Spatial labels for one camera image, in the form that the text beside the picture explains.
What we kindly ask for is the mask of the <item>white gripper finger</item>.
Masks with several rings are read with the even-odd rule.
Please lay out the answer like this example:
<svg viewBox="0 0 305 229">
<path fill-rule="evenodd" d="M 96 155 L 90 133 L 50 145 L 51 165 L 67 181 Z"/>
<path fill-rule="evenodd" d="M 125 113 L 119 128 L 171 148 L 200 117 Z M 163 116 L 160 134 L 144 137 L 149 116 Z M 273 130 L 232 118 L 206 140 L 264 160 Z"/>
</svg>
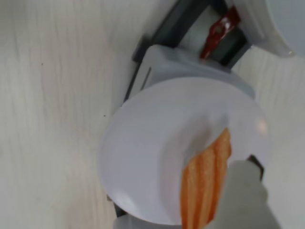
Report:
<svg viewBox="0 0 305 229">
<path fill-rule="evenodd" d="M 229 165 L 209 229 L 295 229 L 297 186 L 290 159 L 263 167 L 253 155 Z"/>
</svg>

